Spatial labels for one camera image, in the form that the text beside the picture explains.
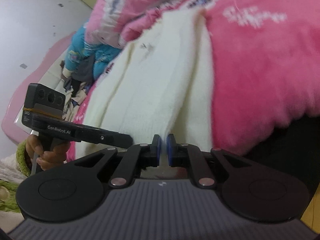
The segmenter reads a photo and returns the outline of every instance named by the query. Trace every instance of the hand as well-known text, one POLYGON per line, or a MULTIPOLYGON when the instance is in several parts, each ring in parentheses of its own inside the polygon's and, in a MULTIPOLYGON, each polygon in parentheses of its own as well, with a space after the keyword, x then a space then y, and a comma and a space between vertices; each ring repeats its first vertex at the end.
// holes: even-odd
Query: hand
POLYGON ((32 160, 33 154, 38 154, 40 157, 37 158, 37 163, 44 171, 62 165, 67 159, 69 148, 70 142, 64 142, 55 146, 52 152, 44 152, 41 142, 36 135, 29 135, 26 143, 26 152, 29 158, 32 160))

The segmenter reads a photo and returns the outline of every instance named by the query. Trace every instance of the white fleece blanket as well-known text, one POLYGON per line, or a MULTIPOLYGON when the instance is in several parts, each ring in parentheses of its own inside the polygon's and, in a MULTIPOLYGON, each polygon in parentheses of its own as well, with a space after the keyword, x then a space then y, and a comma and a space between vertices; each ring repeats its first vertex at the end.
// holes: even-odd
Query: white fleece blanket
MULTIPOLYGON (((173 132, 178 142, 208 151, 212 66, 203 11, 166 12, 127 44, 94 90, 83 124, 130 134, 135 144, 173 132)), ((76 143, 76 158, 97 149, 76 143)))

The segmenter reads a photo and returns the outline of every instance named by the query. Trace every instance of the camera lens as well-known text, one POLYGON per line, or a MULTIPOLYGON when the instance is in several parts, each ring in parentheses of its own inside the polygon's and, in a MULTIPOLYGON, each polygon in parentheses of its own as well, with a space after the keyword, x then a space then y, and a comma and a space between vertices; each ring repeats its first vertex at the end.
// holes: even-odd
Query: camera lens
POLYGON ((61 106, 62 103, 63 103, 62 97, 58 97, 58 98, 57 98, 57 105, 58 105, 58 106, 61 106))
POLYGON ((54 93, 50 92, 50 93, 48 94, 47 99, 48 99, 49 103, 53 104, 54 101, 56 100, 56 96, 55 96, 54 93))
POLYGON ((45 92, 43 89, 40 89, 39 92, 38 92, 38 98, 39 99, 44 99, 44 96, 45 96, 45 92))

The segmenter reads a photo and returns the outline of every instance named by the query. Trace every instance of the gray ribbed surface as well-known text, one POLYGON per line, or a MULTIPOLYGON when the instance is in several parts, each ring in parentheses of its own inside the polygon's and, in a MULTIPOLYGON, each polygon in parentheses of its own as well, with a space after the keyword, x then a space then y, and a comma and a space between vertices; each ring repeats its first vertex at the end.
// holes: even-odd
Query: gray ribbed surface
POLYGON ((25 220, 10 233, 14 240, 225 239, 311 240, 316 234, 299 220, 264 225, 245 220, 221 204, 211 190, 189 180, 137 179, 113 190, 98 210, 65 224, 25 220))

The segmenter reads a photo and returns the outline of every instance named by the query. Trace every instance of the pink blanket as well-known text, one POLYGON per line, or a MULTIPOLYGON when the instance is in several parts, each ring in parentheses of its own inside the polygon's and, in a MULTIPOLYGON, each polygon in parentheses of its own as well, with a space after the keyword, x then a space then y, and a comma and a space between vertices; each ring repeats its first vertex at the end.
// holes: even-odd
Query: pink blanket
POLYGON ((320 0, 219 0, 207 11, 215 147, 243 154, 320 114, 320 0))

